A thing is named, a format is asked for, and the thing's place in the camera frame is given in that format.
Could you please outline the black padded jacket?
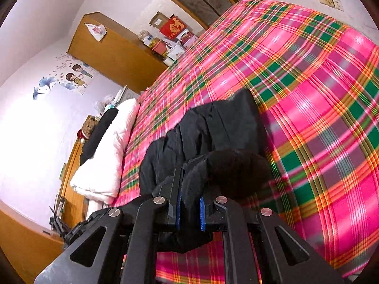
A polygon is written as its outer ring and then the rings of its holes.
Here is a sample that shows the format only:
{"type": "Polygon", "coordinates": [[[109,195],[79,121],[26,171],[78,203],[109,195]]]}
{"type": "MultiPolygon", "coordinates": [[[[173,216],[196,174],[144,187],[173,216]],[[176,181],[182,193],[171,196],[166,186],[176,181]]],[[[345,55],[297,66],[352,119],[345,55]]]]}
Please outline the black padded jacket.
{"type": "Polygon", "coordinates": [[[201,198],[220,191],[239,201],[257,193],[272,177],[266,143],[257,104],[247,89],[190,109],[153,141],[139,166],[140,194],[170,191],[175,171],[182,170],[179,229],[161,233],[158,250],[186,253],[211,242],[213,234],[201,228],[201,198]]]}

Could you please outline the white folded quilt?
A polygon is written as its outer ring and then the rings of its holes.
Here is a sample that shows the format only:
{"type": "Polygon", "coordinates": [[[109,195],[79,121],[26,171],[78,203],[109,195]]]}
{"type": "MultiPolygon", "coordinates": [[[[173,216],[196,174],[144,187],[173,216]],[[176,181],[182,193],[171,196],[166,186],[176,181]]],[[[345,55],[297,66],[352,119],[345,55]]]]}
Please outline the white folded quilt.
{"type": "Polygon", "coordinates": [[[71,188],[87,199],[112,204],[116,199],[121,178],[122,163],[132,127],[140,104],[128,99],[117,109],[118,114],[103,135],[95,154],[81,165],[71,178],[71,188]]]}

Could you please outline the black pillow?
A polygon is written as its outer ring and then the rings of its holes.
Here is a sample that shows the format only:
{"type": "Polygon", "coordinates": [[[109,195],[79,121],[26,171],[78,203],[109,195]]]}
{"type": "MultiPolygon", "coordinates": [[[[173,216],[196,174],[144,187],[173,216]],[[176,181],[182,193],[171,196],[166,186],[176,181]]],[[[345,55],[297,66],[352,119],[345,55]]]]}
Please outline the black pillow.
{"type": "Polygon", "coordinates": [[[82,130],[90,130],[88,139],[83,145],[82,152],[80,155],[80,165],[83,165],[88,159],[92,158],[95,154],[95,151],[103,138],[103,135],[108,130],[108,127],[112,124],[113,120],[118,114],[117,108],[108,109],[101,117],[101,119],[96,122],[96,120],[91,120],[85,122],[82,127],[82,130]]]}

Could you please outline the pink green plaid bedsheet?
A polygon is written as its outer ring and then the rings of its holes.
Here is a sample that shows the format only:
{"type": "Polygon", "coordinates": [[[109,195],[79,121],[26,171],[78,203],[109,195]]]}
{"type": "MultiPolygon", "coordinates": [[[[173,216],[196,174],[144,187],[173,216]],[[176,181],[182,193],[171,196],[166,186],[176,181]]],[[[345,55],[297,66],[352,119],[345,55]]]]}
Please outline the pink green plaid bedsheet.
{"type": "Polygon", "coordinates": [[[273,178],[244,205],[271,208],[343,277],[378,246],[378,46],[323,13],[241,0],[139,98],[114,206],[139,195],[148,146],[188,109],[254,96],[273,178]]]}

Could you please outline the wooden wardrobe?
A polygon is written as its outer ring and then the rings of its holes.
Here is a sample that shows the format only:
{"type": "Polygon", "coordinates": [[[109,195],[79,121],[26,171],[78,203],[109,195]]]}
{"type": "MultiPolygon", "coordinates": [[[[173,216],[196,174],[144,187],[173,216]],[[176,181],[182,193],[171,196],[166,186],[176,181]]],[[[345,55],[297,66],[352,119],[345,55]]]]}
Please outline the wooden wardrobe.
{"type": "Polygon", "coordinates": [[[68,53],[136,93],[151,87],[167,69],[162,58],[135,33],[100,12],[82,17],[68,53]],[[104,26],[107,32],[103,39],[97,41],[88,30],[88,24],[104,26]]]}

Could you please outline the red gift box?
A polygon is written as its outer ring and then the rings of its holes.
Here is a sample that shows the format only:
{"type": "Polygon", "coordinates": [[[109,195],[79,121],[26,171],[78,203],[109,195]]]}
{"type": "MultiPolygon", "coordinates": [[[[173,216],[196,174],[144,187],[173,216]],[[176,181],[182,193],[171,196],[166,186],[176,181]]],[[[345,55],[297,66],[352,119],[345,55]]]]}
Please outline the red gift box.
{"type": "Polygon", "coordinates": [[[159,29],[159,32],[163,34],[167,39],[175,40],[180,35],[187,25],[181,21],[177,16],[171,16],[167,22],[159,29]]]}

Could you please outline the cardboard box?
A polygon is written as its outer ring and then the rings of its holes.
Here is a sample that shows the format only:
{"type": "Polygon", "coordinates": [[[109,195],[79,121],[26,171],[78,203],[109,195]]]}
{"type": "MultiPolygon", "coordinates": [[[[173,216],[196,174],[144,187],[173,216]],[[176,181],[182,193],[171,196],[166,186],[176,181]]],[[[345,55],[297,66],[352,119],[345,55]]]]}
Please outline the cardboard box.
{"type": "Polygon", "coordinates": [[[169,17],[166,17],[166,15],[161,12],[157,12],[150,20],[149,25],[160,30],[169,20],[169,17]]]}

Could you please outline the white plastic bag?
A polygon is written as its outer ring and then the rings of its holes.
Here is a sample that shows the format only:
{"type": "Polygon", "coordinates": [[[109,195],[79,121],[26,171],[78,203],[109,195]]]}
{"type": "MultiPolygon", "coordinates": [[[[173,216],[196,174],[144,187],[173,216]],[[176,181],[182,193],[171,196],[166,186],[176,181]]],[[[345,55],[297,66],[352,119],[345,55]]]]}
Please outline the white plastic bag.
{"type": "Polygon", "coordinates": [[[104,25],[94,25],[85,23],[86,28],[89,30],[90,34],[100,42],[104,36],[107,34],[107,30],[104,25]]]}

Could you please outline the cartoon couple wall sticker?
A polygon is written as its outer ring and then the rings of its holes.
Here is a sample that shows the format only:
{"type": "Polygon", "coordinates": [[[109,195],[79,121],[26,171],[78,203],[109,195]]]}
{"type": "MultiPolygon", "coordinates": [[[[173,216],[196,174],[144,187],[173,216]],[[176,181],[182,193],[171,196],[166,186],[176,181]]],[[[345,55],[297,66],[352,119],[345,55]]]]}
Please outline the cartoon couple wall sticker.
{"type": "Polygon", "coordinates": [[[55,57],[56,66],[43,76],[33,88],[33,100],[45,95],[55,87],[63,87],[71,92],[84,95],[97,70],[69,53],[55,57]]]}

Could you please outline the wall switch panel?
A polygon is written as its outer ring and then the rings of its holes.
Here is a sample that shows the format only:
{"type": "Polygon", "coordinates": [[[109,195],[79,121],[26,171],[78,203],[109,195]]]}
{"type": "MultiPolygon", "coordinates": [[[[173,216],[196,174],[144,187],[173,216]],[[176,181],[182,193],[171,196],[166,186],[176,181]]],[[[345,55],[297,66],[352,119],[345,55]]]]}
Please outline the wall switch panel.
{"type": "Polygon", "coordinates": [[[319,0],[319,2],[320,4],[340,10],[341,12],[344,11],[344,8],[340,0],[319,0]]]}

